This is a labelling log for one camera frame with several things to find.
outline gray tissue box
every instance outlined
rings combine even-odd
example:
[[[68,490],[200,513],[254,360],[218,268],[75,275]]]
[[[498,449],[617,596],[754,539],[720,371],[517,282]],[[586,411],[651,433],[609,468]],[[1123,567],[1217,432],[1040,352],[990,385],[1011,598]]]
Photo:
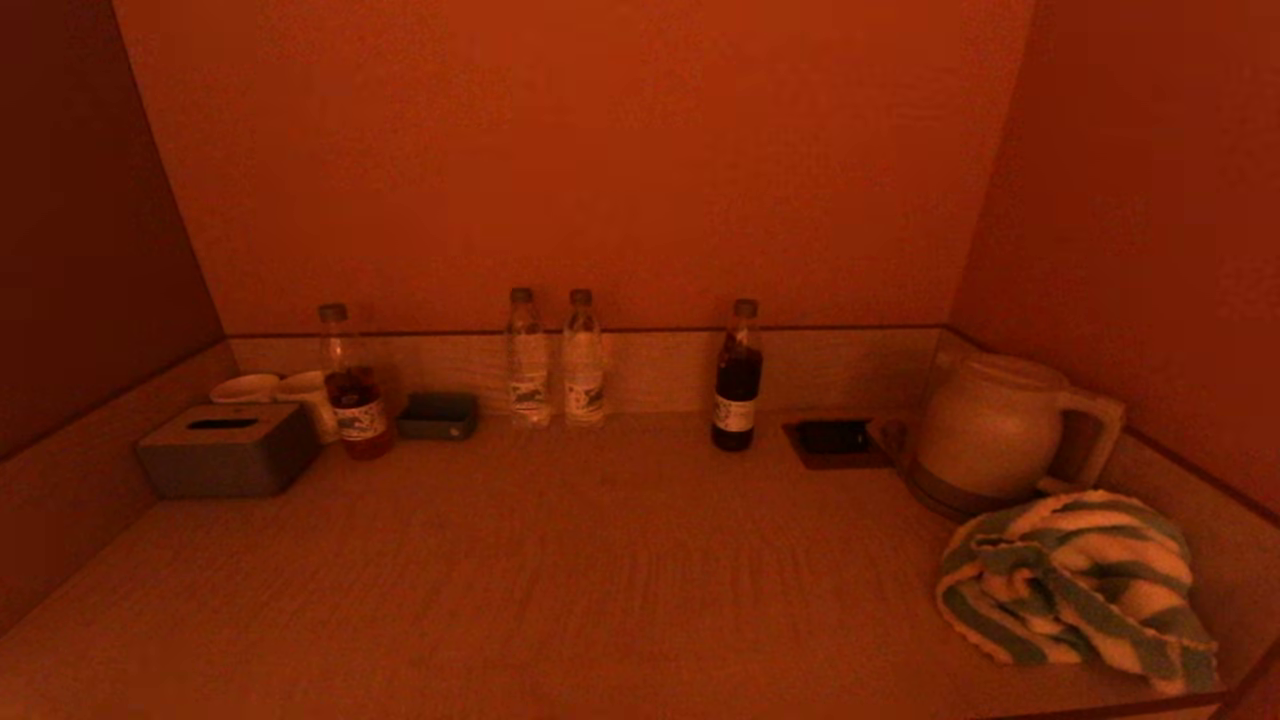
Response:
[[[320,442],[297,402],[197,405],[137,451],[161,497],[252,497],[288,488]]]

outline kettle handle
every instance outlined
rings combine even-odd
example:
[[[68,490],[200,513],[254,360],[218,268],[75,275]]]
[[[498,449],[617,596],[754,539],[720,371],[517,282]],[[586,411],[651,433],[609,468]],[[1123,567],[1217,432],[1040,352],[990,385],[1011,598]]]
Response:
[[[1119,400],[1089,392],[1080,388],[1068,388],[1059,395],[1059,407],[1061,410],[1076,410],[1093,415],[1102,423],[1102,433],[1098,434],[1089,450],[1089,456],[1080,468],[1080,474],[1074,482],[1065,482],[1057,478],[1043,478],[1037,487],[1047,493],[1059,495],[1065,492],[1083,492],[1092,488],[1102,474],[1102,468],[1111,457],[1111,451],[1120,439],[1120,430],[1124,429],[1125,405]]]

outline bottle label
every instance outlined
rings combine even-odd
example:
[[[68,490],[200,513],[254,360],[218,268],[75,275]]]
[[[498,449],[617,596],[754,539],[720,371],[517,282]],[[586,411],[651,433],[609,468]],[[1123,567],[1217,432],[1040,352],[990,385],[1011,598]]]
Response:
[[[755,401],[735,402],[716,396],[716,427],[728,433],[745,433],[755,427]]]
[[[604,416],[604,378],[564,380],[564,414],[590,421]]]
[[[508,387],[512,413],[525,415],[547,407],[547,375],[513,378]]]
[[[338,419],[338,436],[347,442],[375,438],[387,432],[387,410],[380,397],[360,407],[334,407],[333,414]]]

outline green and white striped towel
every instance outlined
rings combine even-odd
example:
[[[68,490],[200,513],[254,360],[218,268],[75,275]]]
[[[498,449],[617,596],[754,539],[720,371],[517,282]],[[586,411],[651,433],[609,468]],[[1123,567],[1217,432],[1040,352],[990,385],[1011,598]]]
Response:
[[[1142,502],[1060,495],[974,518],[942,557],[938,610],[997,662],[1101,657],[1169,694],[1213,688],[1187,541]]]

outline plastic bottle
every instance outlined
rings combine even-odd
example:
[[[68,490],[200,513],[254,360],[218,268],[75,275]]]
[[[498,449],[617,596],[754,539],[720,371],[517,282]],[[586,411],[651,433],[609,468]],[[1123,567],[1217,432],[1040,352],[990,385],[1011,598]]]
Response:
[[[593,428],[604,424],[604,346],[600,323],[591,313],[591,291],[570,293],[573,315],[564,323],[564,423]]]
[[[550,348],[534,306],[534,291],[511,288],[511,319],[507,322],[507,387],[511,418],[516,427],[545,428],[552,421],[547,396]]]
[[[730,452],[751,447],[755,437],[755,398],[760,393],[764,366],[760,331],[755,324],[758,313],[755,300],[733,302],[733,318],[719,352],[712,442]]]
[[[347,306],[321,305],[320,322],[324,324],[320,364],[342,446],[353,460],[381,457],[396,445],[396,436],[387,420],[374,368],[360,338],[346,328]]]

